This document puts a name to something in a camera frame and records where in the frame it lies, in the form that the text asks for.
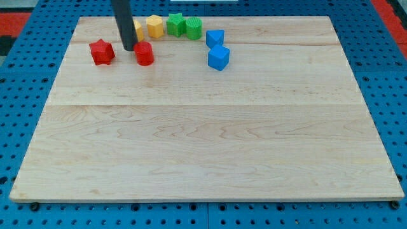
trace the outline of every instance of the wooden board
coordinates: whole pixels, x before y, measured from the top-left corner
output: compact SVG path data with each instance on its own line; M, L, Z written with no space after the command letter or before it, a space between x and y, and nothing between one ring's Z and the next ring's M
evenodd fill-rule
M328 17L202 19L204 30L226 31L222 72L207 66L205 38L154 39L155 63L141 67L112 18L81 18L10 198L404 196ZM113 42L110 66L93 64L88 44L99 38Z

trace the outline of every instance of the blue block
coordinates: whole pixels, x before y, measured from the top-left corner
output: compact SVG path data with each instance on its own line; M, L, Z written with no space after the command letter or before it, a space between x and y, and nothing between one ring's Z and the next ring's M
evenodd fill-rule
M213 48L215 45L223 45L224 30L206 31L206 45Z
M221 45L215 45L208 53L208 66L222 71L229 64L230 50Z

